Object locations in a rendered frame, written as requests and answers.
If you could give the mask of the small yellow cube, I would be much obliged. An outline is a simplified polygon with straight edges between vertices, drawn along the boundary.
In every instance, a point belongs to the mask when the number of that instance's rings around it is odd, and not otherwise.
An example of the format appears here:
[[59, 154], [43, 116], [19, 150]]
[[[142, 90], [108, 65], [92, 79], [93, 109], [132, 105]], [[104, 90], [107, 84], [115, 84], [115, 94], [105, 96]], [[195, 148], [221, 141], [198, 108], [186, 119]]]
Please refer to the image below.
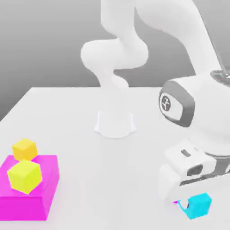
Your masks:
[[42, 182], [40, 165], [26, 159], [11, 167], [7, 174], [11, 188], [27, 195]]

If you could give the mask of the small orange cube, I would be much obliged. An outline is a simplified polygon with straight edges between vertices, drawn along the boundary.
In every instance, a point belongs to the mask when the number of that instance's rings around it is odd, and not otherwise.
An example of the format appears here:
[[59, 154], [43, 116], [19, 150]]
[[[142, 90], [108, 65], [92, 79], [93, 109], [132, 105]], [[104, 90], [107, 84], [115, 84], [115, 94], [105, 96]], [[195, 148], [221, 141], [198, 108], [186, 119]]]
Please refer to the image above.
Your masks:
[[37, 156], [36, 143], [28, 139], [22, 139], [12, 145], [14, 158], [18, 161], [32, 160]]

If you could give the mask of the large magenta box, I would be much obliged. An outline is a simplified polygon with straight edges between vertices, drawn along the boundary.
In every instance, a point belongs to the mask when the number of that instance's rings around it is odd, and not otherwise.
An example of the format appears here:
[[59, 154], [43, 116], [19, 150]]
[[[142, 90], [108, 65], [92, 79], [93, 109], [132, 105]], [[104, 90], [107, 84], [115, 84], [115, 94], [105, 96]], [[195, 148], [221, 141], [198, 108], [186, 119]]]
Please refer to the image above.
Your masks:
[[32, 161], [40, 164], [42, 182], [28, 195], [10, 186], [7, 171], [18, 163], [14, 156], [0, 166], [0, 221], [47, 220], [60, 178], [58, 157], [39, 155]]

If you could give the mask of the small cyan cube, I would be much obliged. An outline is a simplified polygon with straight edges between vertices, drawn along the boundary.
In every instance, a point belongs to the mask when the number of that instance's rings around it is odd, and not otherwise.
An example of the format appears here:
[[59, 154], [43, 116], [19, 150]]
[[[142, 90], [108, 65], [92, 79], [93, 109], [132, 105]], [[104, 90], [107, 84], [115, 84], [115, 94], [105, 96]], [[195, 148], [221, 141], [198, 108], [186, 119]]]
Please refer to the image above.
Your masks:
[[195, 195], [187, 199], [187, 201], [178, 201], [181, 210], [187, 215], [189, 219], [195, 219], [205, 216], [209, 212], [212, 203], [212, 198], [207, 193]]

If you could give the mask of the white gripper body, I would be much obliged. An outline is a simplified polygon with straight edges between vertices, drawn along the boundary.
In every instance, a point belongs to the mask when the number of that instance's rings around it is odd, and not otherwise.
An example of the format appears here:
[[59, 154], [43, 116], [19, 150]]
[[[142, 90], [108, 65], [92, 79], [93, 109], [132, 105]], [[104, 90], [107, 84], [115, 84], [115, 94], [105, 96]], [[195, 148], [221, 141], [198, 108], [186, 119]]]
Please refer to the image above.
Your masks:
[[230, 189], [230, 173], [217, 177], [180, 185], [181, 176], [173, 168], [164, 164], [159, 170], [159, 197], [165, 202], [188, 199], [202, 193], [211, 193], [222, 189]]

